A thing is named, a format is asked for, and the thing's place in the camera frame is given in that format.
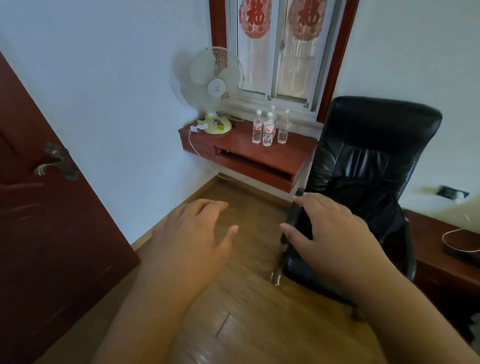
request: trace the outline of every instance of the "door handle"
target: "door handle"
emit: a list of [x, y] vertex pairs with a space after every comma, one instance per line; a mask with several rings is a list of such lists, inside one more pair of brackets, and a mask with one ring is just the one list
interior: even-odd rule
[[77, 179], [80, 175], [80, 171], [77, 169], [67, 149], [56, 144], [47, 143], [45, 151], [52, 158], [58, 159], [58, 161], [40, 164], [35, 168], [34, 174], [36, 176], [45, 176], [49, 167], [56, 167], [67, 180], [75, 181]]

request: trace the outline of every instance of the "wooden desk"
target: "wooden desk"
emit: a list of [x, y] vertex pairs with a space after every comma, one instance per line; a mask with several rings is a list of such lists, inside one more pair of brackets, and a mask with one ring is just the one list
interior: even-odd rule
[[[285, 144], [274, 138], [271, 146], [252, 142], [252, 122], [233, 123], [230, 132], [211, 135], [190, 133], [190, 141], [201, 157], [254, 178], [285, 192], [290, 192], [311, 159], [318, 141], [288, 133]], [[179, 130], [184, 150], [195, 153], [188, 140], [190, 126]]]
[[[442, 235], [457, 227], [406, 210], [417, 256], [415, 285], [468, 340], [472, 314], [480, 312], [480, 268], [463, 263], [444, 252]], [[480, 248], [480, 235], [458, 231], [448, 242], [459, 249]]]

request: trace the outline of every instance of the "wooden floor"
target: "wooden floor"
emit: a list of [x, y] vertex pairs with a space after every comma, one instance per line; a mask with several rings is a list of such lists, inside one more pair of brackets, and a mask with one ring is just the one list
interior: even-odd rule
[[[240, 232], [225, 270], [185, 318], [171, 363], [384, 363], [372, 330], [353, 321], [349, 307], [285, 277], [279, 286], [270, 284], [285, 207], [224, 181], [201, 197], [229, 204], [218, 221], [218, 236], [232, 224]], [[37, 364], [88, 363], [134, 274]]]

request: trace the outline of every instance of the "wall socket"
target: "wall socket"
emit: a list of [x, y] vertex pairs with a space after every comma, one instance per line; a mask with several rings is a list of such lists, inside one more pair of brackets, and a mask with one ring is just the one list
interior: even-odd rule
[[437, 192], [437, 195], [448, 198], [457, 203], [466, 199], [469, 194], [470, 194], [469, 192], [456, 190], [455, 188], [447, 187], [447, 186], [440, 186]]

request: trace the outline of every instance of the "wall-mounted shelf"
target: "wall-mounted shelf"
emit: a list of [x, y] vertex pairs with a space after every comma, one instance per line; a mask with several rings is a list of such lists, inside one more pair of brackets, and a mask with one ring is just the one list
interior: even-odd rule
[[[179, 130], [182, 146], [196, 154], [188, 140], [189, 131], [190, 126]], [[251, 121], [236, 122], [222, 135], [192, 132], [190, 141], [203, 158], [285, 192], [297, 183], [318, 143], [314, 138], [288, 133], [285, 144], [279, 144], [276, 136], [271, 146], [255, 144]]]

